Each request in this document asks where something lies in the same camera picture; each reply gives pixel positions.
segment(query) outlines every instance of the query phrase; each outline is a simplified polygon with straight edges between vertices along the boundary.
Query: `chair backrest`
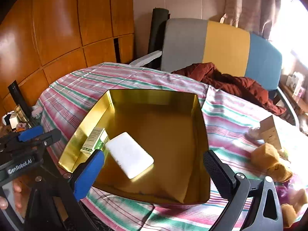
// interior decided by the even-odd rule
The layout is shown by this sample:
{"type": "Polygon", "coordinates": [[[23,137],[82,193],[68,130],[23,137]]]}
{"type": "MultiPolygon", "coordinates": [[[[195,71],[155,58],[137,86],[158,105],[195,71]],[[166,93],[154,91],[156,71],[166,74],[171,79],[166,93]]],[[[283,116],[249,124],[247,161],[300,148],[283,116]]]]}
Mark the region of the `chair backrest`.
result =
{"type": "Polygon", "coordinates": [[[270,91],[278,86],[282,56],[267,40],[240,28],[201,19],[169,19],[161,69],[172,72],[200,62],[212,62],[222,73],[255,79],[270,91]]]}

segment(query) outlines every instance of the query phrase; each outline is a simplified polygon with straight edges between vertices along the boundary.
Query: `red cloth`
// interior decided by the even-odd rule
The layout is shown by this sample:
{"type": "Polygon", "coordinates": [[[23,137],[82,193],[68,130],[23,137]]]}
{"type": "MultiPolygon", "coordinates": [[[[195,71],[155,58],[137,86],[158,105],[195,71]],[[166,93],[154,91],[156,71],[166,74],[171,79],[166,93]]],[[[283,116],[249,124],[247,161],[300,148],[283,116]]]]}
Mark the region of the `red cloth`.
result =
{"type": "Polygon", "coordinates": [[[236,95],[261,106],[275,115],[279,116],[286,111],[286,108],[274,105],[273,101],[269,99],[268,91],[262,88],[255,80],[248,77],[221,74],[211,62],[195,63],[186,68],[173,71],[172,73],[187,76],[196,81],[212,85],[216,89],[221,89],[229,94],[236,95]]]}

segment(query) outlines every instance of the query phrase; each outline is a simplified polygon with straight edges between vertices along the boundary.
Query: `striped tablecloth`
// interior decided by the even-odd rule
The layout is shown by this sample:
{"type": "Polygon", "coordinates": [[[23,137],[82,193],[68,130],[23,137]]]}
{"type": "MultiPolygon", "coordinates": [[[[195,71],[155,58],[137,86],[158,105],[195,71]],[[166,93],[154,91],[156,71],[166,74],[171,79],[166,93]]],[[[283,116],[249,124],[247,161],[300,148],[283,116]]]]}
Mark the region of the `striped tablecloth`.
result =
{"type": "MultiPolygon", "coordinates": [[[[245,133],[249,127],[258,126],[260,120],[271,115],[269,112],[181,75],[116,63],[103,63],[74,71],[52,83],[40,96],[38,104],[44,109],[41,123],[45,131],[58,128],[62,132],[61,141],[49,148],[54,162],[58,161],[67,141],[86,113],[107,90],[130,88],[176,90],[197,94],[209,147],[224,163],[229,164],[234,172],[242,172],[248,178],[257,177],[258,171],[249,162],[250,152],[257,145],[250,142],[245,133]]],[[[308,157],[305,150],[307,148],[303,146],[308,139],[287,122],[281,119],[278,121],[285,129],[283,144],[290,139],[293,141],[290,155],[297,154],[297,167],[295,166],[294,170],[300,174],[305,167],[304,157],[308,157]]],[[[308,188],[308,182],[301,181],[301,185],[308,188]]],[[[277,189],[280,192],[284,191],[285,187],[281,184],[277,185],[277,189]]],[[[170,210],[140,204],[93,187],[82,202],[114,230],[163,231],[208,230],[227,204],[212,182],[209,201],[188,210],[170,210]]],[[[240,229],[250,203],[251,198],[247,199],[234,230],[240,229]]]]}

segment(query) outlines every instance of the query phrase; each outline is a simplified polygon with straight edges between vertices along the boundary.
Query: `metal bolt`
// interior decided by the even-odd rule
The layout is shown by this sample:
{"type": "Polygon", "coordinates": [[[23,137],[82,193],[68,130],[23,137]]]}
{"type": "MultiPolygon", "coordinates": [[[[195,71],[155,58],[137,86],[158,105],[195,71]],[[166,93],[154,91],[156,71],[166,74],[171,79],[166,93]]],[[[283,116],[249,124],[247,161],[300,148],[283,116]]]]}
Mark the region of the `metal bolt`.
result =
{"type": "Polygon", "coordinates": [[[269,177],[269,176],[266,176],[266,177],[265,177],[265,180],[266,180],[267,182],[272,182],[272,181],[273,181],[272,177],[269,177]]]}
{"type": "Polygon", "coordinates": [[[70,172],[64,173],[63,178],[64,179],[70,179],[72,177],[72,174],[70,172]]]}
{"type": "Polygon", "coordinates": [[[36,178],[35,178],[35,181],[36,182],[40,182],[42,180],[42,177],[41,176],[37,176],[36,178]]]}
{"type": "Polygon", "coordinates": [[[238,179],[244,179],[244,178],[245,178],[244,174],[242,174],[242,173],[237,173],[237,174],[236,174],[236,177],[237,177],[238,179]]]}

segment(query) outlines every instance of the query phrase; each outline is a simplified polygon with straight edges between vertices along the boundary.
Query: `wooden wall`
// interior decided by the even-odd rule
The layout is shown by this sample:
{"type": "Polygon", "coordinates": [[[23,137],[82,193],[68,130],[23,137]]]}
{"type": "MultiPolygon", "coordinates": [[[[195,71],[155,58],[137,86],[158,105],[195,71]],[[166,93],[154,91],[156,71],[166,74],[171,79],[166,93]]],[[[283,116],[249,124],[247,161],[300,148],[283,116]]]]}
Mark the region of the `wooden wall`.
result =
{"type": "Polygon", "coordinates": [[[14,80],[29,105],[77,69],[133,58],[132,0],[17,0],[0,24],[0,115],[14,80]]]}

